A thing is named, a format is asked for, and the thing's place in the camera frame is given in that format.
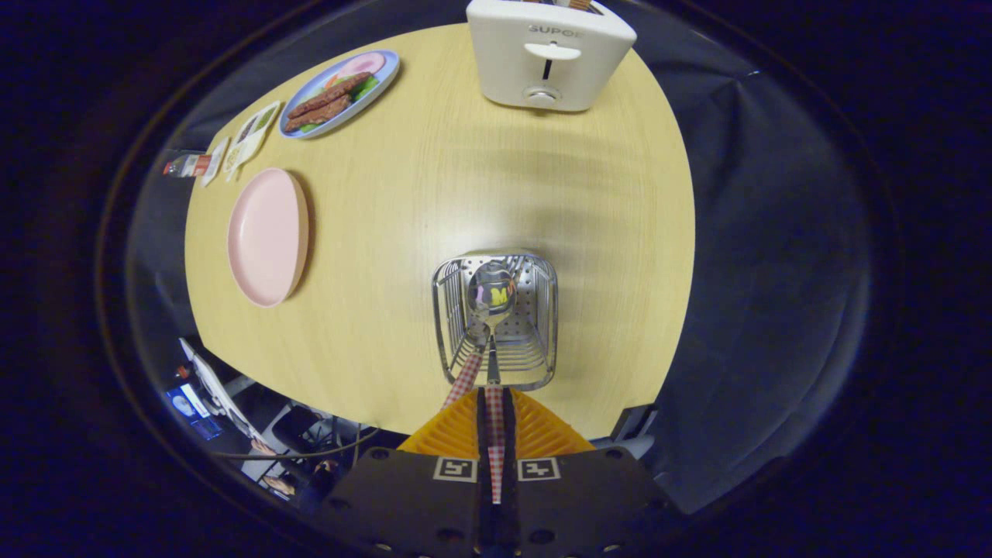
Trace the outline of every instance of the toaster lever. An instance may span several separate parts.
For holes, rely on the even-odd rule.
[[[579,49],[559,47],[558,45],[537,45],[534,43],[527,43],[524,45],[524,48],[527,49],[528,53],[531,53],[539,59],[545,60],[575,60],[582,54],[582,51]]]

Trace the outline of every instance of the pink plate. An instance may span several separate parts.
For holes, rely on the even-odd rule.
[[[310,222],[300,184],[282,169],[251,179],[227,226],[227,261],[241,292],[262,308],[286,300],[307,261]]]

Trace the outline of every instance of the computer monitor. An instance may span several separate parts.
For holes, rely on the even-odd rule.
[[[206,406],[191,385],[184,383],[176,389],[170,389],[166,392],[166,397],[204,440],[212,440],[220,436],[222,432],[220,425],[210,416],[210,412],[206,410]]]

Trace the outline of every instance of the bottle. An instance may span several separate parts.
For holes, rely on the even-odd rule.
[[[206,168],[209,165],[209,155],[183,155],[175,159],[175,161],[166,163],[166,168],[162,171],[162,174],[167,177],[180,179],[198,177],[206,172]]]

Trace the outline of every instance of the red checkered fabric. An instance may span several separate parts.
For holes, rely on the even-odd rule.
[[[458,373],[458,378],[451,386],[447,399],[444,399],[444,404],[440,406],[441,409],[447,408],[448,405],[460,399],[462,395],[471,391],[472,386],[475,385],[475,376],[478,375],[480,366],[482,366],[482,352],[477,350],[465,360],[465,366]]]
[[[503,460],[506,457],[506,431],[503,429],[503,387],[486,385],[486,427],[489,435],[489,472],[493,486],[493,503],[500,503],[503,493]]]

